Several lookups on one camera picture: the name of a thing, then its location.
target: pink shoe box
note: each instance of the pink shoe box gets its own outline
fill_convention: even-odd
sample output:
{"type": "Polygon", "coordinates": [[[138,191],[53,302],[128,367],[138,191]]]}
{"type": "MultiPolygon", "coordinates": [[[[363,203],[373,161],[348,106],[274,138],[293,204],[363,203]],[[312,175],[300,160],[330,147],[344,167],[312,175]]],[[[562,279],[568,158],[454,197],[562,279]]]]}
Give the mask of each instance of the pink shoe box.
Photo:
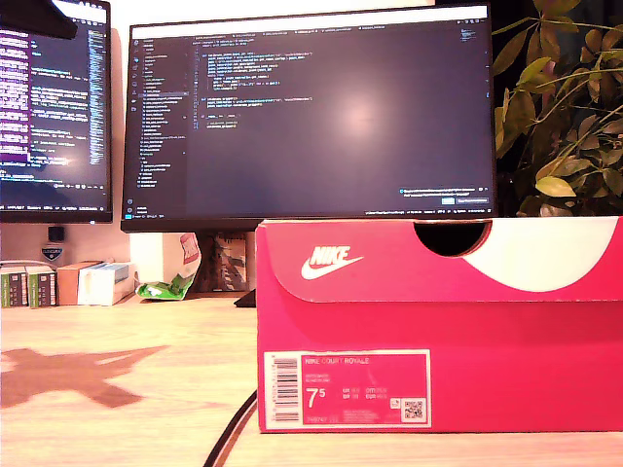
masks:
{"type": "Polygon", "coordinates": [[[623,430],[623,221],[495,219],[442,257],[410,221],[257,230],[262,432],[623,430]]]}

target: monitor base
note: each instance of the monitor base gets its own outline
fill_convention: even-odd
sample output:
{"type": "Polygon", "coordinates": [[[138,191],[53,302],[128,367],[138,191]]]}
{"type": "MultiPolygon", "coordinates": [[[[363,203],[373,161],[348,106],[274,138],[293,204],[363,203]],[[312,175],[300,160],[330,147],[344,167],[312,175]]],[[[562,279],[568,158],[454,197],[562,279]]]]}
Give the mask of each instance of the monitor base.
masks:
{"type": "Polygon", "coordinates": [[[255,289],[234,302],[237,308],[255,308],[255,289]]]}

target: barcode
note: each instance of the barcode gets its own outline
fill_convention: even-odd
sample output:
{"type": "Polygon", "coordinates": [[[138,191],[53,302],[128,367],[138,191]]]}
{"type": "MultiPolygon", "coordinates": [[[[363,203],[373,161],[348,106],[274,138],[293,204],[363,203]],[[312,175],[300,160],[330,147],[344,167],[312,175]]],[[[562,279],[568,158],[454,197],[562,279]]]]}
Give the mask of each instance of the barcode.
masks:
{"type": "Polygon", "coordinates": [[[278,422],[299,422],[302,417],[298,359],[275,358],[273,360],[273,375],[274,420],[278,422]]]}
{"type": "Polygon", "coordinates": [[[402,399],[402,422],[426,423],[426,399],[404,398],[402,399]]]}

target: green plastic bag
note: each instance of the green plastic bag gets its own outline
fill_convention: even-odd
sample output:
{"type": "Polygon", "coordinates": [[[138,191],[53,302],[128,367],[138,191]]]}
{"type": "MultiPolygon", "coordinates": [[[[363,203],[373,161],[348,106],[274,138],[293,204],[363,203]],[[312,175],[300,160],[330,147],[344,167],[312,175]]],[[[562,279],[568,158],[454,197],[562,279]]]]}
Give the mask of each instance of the green plastic bag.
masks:
{"type": "Polygon", "coordinates": [[[136,295],[153,300],[183,300],[186,292],[193,284],[199,265],[202,262],[202,253],[194,233],[184,233],[179,238],[184,259],[182,268],[173,277],[170,283],[149,282],[141,284],[136,289],[136,295]]]}

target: nike shoe box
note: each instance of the nike shoe box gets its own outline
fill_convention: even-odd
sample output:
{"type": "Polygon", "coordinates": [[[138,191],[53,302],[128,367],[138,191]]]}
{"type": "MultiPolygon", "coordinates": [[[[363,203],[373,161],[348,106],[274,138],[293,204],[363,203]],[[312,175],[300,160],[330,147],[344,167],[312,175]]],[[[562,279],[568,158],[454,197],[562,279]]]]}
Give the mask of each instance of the nike shoe box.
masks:
{"type": "Polygon", "coordinates": [[[410,221],[256,244],[262,432],[623,430],[620,218],[494,219],[457,257],[410,221]]]}

